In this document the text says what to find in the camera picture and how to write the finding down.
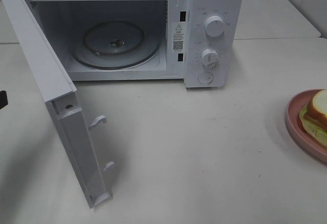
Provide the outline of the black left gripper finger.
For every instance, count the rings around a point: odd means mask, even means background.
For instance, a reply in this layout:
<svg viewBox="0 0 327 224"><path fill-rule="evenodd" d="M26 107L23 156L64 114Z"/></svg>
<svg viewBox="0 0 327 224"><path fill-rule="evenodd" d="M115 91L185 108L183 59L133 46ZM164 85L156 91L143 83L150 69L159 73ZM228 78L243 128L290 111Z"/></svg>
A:
<svg viewBox="0 0 327 224"><path fill-rule="evenodd" d="M5 90L0 91L0 109L8 105L7 92Z"/></svg>

